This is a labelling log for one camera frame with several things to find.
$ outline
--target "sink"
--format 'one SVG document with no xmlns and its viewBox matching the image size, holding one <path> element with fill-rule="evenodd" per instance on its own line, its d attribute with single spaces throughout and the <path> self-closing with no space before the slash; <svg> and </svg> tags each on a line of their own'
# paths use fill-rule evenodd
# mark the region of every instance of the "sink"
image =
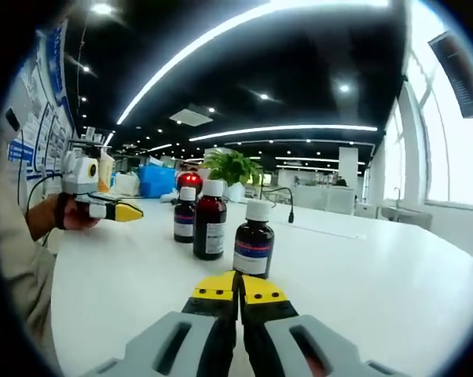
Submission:
<svg viewBox="0 0 473 377">
<path fill-rule="evenodd" d="M 432 215 L 418 210 L 410 210 L 402 207 L 382 207 L 381 214 L 390 221 L 402 222 L 404 224 L 418 225 L 430 230 Z"/>
</svg>

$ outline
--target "table surface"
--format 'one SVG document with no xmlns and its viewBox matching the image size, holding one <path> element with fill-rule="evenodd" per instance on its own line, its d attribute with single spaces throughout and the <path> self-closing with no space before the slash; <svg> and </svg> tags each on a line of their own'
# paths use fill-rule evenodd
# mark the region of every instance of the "table surface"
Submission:
<svg viewBox="0 0 473 377">
<path fill-rule="evenodd" d="M 60 366 L 77 376 L 124 356 L 134 336 L 180 311 L 206 276 L 232 268 L 245 206 L 230 204 L 223 258 L 205 262 L 173 240 L 174 208 L 138 200 L 139 221 L 101 221 L 65 232 L 53 280 L 52 327 Z M 473 258 L 417 226 L 306 208 L 272 210 L 276 239 L 269 280 L 300 314 L 318 320 L 373 359 L 430 375 L 473 328 Z M 229 375 L 252 376 L 243 331 Z"/>
</svg>

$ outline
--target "bottle label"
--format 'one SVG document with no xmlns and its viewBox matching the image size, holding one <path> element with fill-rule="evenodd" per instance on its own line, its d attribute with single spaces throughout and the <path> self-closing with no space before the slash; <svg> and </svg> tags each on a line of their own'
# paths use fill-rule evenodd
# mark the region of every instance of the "bottle label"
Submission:
<svg viewBox="0 0 473 377">
<path fill-rule="evenodd" d="M 193 237 L 194 216 L 174 216 L 174 234 L 181 237 Z"/>
<path fill-rule="evenodd" d="M 207 224 L 207 242 L 205 243 L 205 252 L 207 254 L 219 254 L 224 251 L 224 225 L 224 222 Z"/>
<path fill-rule="evenodd" d="M 250 245 L 235 241 L 233 268 L 249 275 L 260 275 L 266 272 L 266 264 L 270 256 L 271 245 L 262 243 Z"/>
</svg>

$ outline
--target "potted plant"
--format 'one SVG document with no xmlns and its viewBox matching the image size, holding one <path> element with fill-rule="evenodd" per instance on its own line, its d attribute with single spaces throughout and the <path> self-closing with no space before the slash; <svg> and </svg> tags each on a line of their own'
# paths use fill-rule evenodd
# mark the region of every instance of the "potted plant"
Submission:
<svg viewBox="0 0 473 377">
<path fill-rule="evenodd" d="M 212 152 L 202 167 L 211 169 L 209 179 L 222 179 L 226 182 L 224 196 L 239 202 L 244 198 L 244 185 L 252 178 L 252 185 L 259 183 L 262 168 L 243 154 L 232 151 L 231 153 Z"/>
</svg>

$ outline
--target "ceiling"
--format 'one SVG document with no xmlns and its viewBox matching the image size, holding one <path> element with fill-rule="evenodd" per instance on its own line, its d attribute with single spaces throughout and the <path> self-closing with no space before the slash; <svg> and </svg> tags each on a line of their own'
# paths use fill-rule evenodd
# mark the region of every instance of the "ceiling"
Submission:
<svg viewBox="0 0 473 377">
<path fill-rule="evenodd" d="M 405 11 L 402 1 L 389 2 L 387 7 L 287 9 L 240 24 L 169 70 L 119 125 L 139 90 L 179 51 L 266 2 L 122 0 L 107 2 L 114 9 L 110 15 L 76 6 L 68 24 L 65 75 L 77 130 L 115 131 L 112 150 L 132 156 L 171 143 L 172 148 L 147 154 L 177 158 L 199 158 L 205 148 L 233 143 L 228 146 L 247 156 L 337 159 L 339 146 L 353 142 L 367 164 L 383 139 L 402 84 Z M 184 108 L 212 120 L 188 126 L 169 119 Z M 303 128 L 189 141 L 283 125 L 372 126 L 377 131 Z"/>
</svg>

